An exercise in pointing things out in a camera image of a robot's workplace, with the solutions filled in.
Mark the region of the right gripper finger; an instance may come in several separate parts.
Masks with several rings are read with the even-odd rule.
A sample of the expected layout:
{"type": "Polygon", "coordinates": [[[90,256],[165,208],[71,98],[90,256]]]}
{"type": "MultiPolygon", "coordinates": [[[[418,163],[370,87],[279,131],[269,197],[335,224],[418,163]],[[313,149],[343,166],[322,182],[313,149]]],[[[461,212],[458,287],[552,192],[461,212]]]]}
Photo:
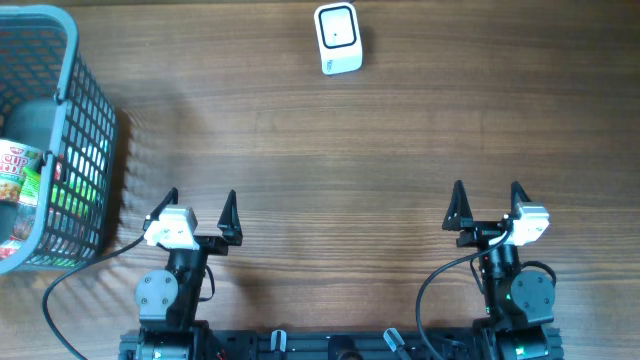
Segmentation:
{"type": "Polygon", "coordinates": [[[450,204],[444,216],[442,229],[463,231],[473,226],[473,214],[462,180],[454,183],[450,204]]]}
{"type": "Polygon", "coordinates": [[[510,211],[511,216],[516,216],[519,214],[517,210],[518,204],[531,202],[531,199],[526,194],[523,187],[518,181],[514,181],[511,183],[510,200],[511,200],[511,211],[510,211]]]}

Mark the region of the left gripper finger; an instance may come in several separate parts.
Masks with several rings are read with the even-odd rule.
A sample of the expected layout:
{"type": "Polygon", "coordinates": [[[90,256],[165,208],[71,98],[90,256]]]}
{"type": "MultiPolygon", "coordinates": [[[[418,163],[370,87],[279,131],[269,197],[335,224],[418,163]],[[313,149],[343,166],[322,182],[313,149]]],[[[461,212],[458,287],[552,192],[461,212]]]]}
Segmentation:
{"type": "Polygon", "coordinates": [[[176,205],[178,203],[178,197],[179,197],[178,189],[175,187],[172,187],[170,191],[167,193],[167,195],[164,197],[164,199],[160,202],[160,204],[157,205],[154,208],[154,210],[149,214],[149,219],[158,220],[159,215],[168,205],[176,205]]]}
{"type": "Polygon", "coordinates": [[[227,196],[217,227],[221,231],[222,238],[229,245],[242,245],[243,232],[239,219],[236,192],[234,190],[231,190],[227,196]]]}

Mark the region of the cup noodles container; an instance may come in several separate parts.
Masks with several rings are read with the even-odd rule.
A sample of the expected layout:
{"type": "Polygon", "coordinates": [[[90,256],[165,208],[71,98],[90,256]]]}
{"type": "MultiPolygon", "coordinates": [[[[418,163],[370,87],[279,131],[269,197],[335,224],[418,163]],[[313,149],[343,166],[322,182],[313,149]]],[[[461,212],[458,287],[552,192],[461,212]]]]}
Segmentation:
{"type": "Polygon", "coordinates": [[[35,170],[43,151],[19,142],[1,140],[1,200],[17,202],[24,184],[25,168],[35,170]]]}

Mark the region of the green gummy candy bag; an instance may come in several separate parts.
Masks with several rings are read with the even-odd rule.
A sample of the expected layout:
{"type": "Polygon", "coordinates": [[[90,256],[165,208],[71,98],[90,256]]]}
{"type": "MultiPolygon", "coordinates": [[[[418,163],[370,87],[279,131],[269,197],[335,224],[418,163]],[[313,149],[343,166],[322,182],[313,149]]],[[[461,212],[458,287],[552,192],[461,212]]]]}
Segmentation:
{"type": "Polygon", "coordinates": [[[41,175],[31,168],[23,169],[25,180],[17,203],[17,215],[10,239],[26,241],[34,227],[41,175]]]}

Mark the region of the red orange snack packet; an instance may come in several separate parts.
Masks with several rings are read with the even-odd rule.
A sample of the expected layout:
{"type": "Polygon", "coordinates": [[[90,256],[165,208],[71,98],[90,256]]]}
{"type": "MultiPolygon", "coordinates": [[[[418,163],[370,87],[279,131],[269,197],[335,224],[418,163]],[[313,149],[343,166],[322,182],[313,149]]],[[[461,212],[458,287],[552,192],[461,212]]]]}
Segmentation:
{"type": "Polygon", "coordinates": [[[24,242],[20,240],[9,239],[7,241],[4,241],[0,245],[0,259],[4,260],[11,257],[13,254],[20,250],[23,244],[24,242]]]}

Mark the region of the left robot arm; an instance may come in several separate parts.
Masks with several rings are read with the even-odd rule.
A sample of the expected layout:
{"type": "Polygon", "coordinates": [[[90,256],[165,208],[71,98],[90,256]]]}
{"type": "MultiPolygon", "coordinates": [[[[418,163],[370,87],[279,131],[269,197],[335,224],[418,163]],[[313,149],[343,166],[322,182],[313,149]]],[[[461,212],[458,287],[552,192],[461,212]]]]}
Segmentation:
{"type": "Polygon", "coordinates": [[[241,246],[243,233],[236,192],[228,193],[217,223],[219,235],[197,235],[195,213],[178,204],[173,188],[145,219],[143,240],[168,252],[166,266],[145,274],[135,289],[139,332],[120,343],[121,359],[225,359],[227,354],[206,320],[198,320],[205,278],[213,273],[210,256],[226,256],[241,246]]]}

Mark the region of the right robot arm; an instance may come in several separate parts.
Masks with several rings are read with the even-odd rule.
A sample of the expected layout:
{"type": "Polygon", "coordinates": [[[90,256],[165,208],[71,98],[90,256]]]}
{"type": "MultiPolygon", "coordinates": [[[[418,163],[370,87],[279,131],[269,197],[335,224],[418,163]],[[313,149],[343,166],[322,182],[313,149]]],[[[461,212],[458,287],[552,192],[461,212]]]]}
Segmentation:
{"type": "Polygon", "coordinates": [[[560,331],[551,326],[557,277],[546,264],[522,262],[518,249],[537,241],[550,225],[550,214],[511,184],[511,210],[497,221],[473,218],[463,182],[454,183],[443,220],[446,231],[458,231],[459,247],[474,247],[474,272],[487,316],[472,324],[475,359],[562,359],[560,331]]]}

